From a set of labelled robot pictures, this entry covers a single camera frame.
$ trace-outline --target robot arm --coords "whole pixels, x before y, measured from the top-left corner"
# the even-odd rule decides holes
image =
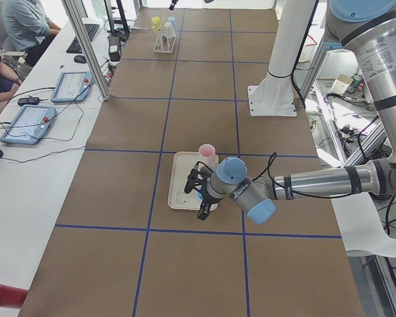
[[[198,171],[198,164],[188,177],[185,193],[196,189],[203,202],[198,218],[205,220],[211,205],[228,196],[257,224],[265,222],[275,212],[272,200],[292,200],[299,197],[351,195],[361,192],[389,194],[393,190],[387,183],[389,164],[386,159],[373,160],[361,166],[346,166],[272,177],[260,176],[254,181],[247,174],[245,163],[236,157],[223,160],[214,172],[208,168]]]
[[[201,192],[198,218],[207,218],[211,204],[227,195],[256,223],[263,223],[275,212],[272,200],[276,199],[330,198],[361,192],[396,195],[396,0],[329,0],[326,32],[325,38],[333,38],[355,53],[390,140],[391,156],[362,166],[274,178],[269,173],[270,159],[269,177],[254,181],[248,178],[246,165],[239,158],[225,159],[214,172],[208,168],[199,172],[197,164],[185,192],[193,188]]]

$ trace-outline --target white tray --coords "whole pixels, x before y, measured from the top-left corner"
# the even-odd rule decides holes
[[[199,210],[201,200],[193,190],[185,194],[187,176],[199,160],[198,152],[177,152],[173,159],[172,177],[170,178],[168,204],[172,209]]]

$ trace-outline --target black power adapter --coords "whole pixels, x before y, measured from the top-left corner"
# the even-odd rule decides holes
[[[120,38],[118,36],[108,36],[107,39],[110,61],[119,61],[121,56]]]

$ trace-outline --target metal frame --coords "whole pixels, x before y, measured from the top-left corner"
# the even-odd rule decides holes
[[[101,72],[101,68],[98,64],[94,50],[92,49],[92,45],[82,22],[81,13],[79,12],[76,0],[62,0],[62,3],[65,7],[69,21],[72,24],[73,30],[75,31],[75,34],[78,38],[79,44],[81,45],[82,52],[85,55],[86,62],[90,67],[90,71],[94,77],[95,83],[97,84],[98,90],[100,91],[103,100],[108,100],[110,97],[108,85]]]

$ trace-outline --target label on robot arm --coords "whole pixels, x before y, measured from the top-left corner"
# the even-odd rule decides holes
[[[396,70],[396,35],[385,38],[356,56],[367,82]]]

